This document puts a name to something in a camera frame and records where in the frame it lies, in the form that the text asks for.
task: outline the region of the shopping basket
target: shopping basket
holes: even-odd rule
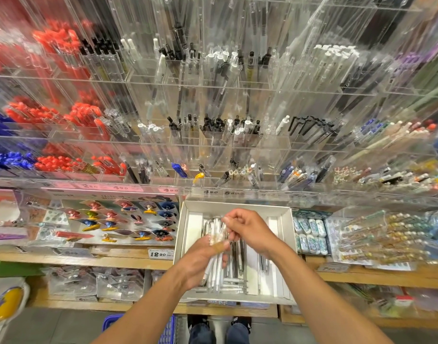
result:
[[[103,322],[103,331],[105,331],[110,325],[116,322],[123,315],[124,314],[115,314],[106,317]],[[174,344],[175,333],[176,333],[176,318],[174,315],[171,315],[162,333],[162,336],[158,341],[158,344]]]

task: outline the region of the floor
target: floor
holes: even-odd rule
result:
[[[106,316],[112,312],[27,308],[10,323],[3,344],[89,344],[101,333]],[[217,343],[222,344],[231,318],[213,317]],[[283,325],[278,319],[253,318],[250,342],[272,343],[275,336],[279,344],[315,344],[305,326]],[[438,330],[384,329],[395,344],[438,344]],[[186,317],[178,318],[177,343],[188,343]]]

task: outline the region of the hand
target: hand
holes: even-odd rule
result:
[[[222,218],[222,222],[227,225],[230,241],[243,238],[246,244],[268,258],[270,248],[279,241],[279,238],[255,211],[233,209]]]
[[[198,239],[175,264],[180,275],[182,275],[184,292],[200,285],[211,257],[229,249],[230,242],[227,240],[211,246],[209,244],[209,235]],[[223,254],[222,268],[227,265],[227,260],[228,255]]]

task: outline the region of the jeans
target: jeans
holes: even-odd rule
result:
[[[189,344],[216,344],[216,335],[206,324],[199,323],[190,331]],[[230,326],[225,336],[225,344],[249,344],[246,326],[238,322]]]

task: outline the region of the wooden shelf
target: wooden shelf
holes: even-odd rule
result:
[[[76,301],[72,297],[49,295],[48,289],[41,277],[28,277],[31,287],[27,306],[59,309],[98,310],[108,312],[126,312],[133,305],[130,302],[114,302],[100,299],[97,302]],[[247,316],[247,317],[278,317],[278,306],[271,304],[268,309],[254,309],[241,306],[221,306],[208,304],[206,306],[188,306],[179,303],[174,314],[201,314],[216,316]]]
[[[306,256],[306,262],[313,269],[326,262],[325,257]],[[374,285],[421,287],[438,289],[438,265],[422,264],[414,272],[397,272],[369,269],[351,265],[344,273],[318,272],[324,281],[336,283],[365,283]]]
[[[290,313],[290,307],[279,306],[280,320],[282,323],[304,324],[305,319],[302,315]],[[387,317],[370,317],[370,319],[379,327],[388,328],[433,328],[438,329],[438,312],[418,311],[421,318],[387,318]]]
[[[7,262],[43,263],[58,265],[102,266],[135,269],[167,270],[173,265],[171,260],[151,260],[147,247],[103,248],[91,246],[90,253],[96,257],[72,257],[56,255],[52,251],[21,253],[16,250],[0,249],[0,260]]]

